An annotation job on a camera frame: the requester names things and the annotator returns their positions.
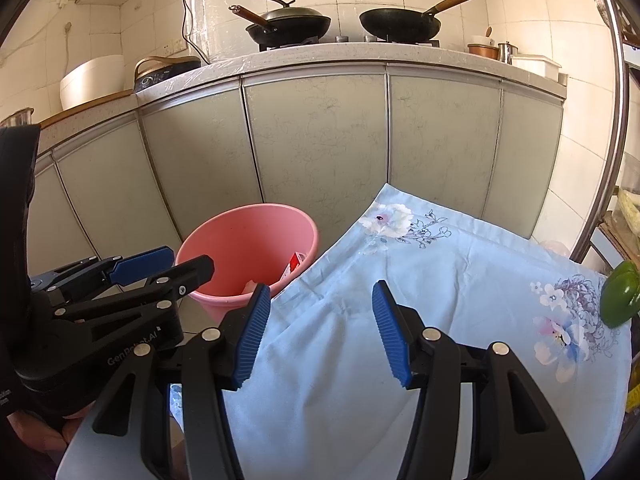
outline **frying pan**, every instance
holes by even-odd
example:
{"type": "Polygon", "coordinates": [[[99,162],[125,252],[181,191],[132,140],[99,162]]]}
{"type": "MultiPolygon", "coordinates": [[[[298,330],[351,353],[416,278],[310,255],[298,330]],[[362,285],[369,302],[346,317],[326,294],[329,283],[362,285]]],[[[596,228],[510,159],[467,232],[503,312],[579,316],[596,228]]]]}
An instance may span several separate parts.
{"type": "Polygon", "coordinates": [[[382,7],[360,15],[360,23],[367,32],[393,43],[423,43],[440,31],[435,15],[469,0],[443,0],[425,12],[382,7]]]}
{"type": "Polygon", "coordinates": [[[281,9],[272,10],[259,16],[242,6],[230,6],[240,18],[253,22],[246,31],[255,43],[274,48],[286,44],[301,43],[308,38],[322,38],[329,30],[331,18],[323,16],[315,9],[308,7],[290,7],[295,2],[272,0],[282,5],[281,9]]]}

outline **cabinet door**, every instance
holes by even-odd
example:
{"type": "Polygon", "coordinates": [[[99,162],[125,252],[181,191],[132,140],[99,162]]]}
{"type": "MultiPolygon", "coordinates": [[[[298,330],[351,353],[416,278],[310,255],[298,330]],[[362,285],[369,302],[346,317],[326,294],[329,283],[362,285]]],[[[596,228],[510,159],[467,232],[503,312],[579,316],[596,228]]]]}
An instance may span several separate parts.
{"type": "Polygon", "coordinates": [[[386,182],[384,76],[318,76],[246,92],[264,199],[308,213],[322,253],[386,182]]]}
{"type": "Polygon", "coordinates": [[[497,82],[392,76],[390,183],[479,218],[499,117],[497,82]]]}
{"type": "Polygon", "coordinates": [[[94,256],[82,232],[58,172],[49,166],[36,177],[27,222],[27,265],[35,276],[94,256]]]}
{"type": "Polygon", "coordinates": [[[261,202],[238,89],[155,112],[144,124],[183,238],[219,213],[261,202]]]}
{"type": "Polygon", "coordinates": [[[101,257],[131,256],[163,245],[180,248],[136,122],[91,140],[64,156],[58,167],[101,257]]]}
{"type": "Polygon", "coordinates": [[[562,104],[505,91],[494,175],[482,220],[529,238],[551,179],[562,104]]]}

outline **person's hand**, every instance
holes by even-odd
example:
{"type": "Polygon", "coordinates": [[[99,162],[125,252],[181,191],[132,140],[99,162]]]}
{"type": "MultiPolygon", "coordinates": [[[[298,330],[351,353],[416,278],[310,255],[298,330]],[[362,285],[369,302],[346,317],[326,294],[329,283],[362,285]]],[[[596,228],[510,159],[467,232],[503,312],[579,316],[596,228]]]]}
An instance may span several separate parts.
{"type": "Polygon", "coordinates": [[[62,434],[50,428],[42,420],[29,413],[17,411],[7,417],[15,434],[28,447],[40,453],[49,451],[64,451],[76,434],[82,419],[91,409],[93,403],[73,415],[68,415],[68,421],[62,427],[62,434]]]}

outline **blue gripper pad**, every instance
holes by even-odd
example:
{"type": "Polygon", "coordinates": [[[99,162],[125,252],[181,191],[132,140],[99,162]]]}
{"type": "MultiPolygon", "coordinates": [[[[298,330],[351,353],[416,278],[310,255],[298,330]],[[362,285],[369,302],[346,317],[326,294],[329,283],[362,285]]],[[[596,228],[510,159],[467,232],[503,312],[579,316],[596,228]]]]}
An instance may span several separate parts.
{"type": "Polygon", "coordinates": [[[385,282],[377,282],[373,286],[371,303],[391,372],[400,381],[402,387],[406,388],[412,378],[409,368],[409,347],[396,319],[398,306],[385,282]]]}
{"type": "Polygon", "coordinates": [[[110,272],[109,279],[113,285],[126,286],[171,269],[173,264],[174,252],[171,248],[158,247],[120,260],[110,272]]]}
{"type": "Polygon", "coordinates": [[[271,312],[271,292],[269,287],[259,285],[248,306],[251,306],[252,303],[254,307],[251,314],[249,314],[249,319],[236,346],[236,368],[232,379],[238,388],[251,376],[251,371],[254,369],[255,356],[258,353],[264,328],[271,312]]]}

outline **green bell pepper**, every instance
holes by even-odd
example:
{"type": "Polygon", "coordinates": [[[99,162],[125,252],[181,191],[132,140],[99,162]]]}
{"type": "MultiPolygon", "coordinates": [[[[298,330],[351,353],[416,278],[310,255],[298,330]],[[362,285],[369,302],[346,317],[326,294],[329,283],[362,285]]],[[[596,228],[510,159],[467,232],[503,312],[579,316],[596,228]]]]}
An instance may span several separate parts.
{"type": "Polygon", "coordinates": [[[625,260],[617,266],[602,286],[600,319],[615,328],[640,311],[640,273],[633,262],[625,260]]]}

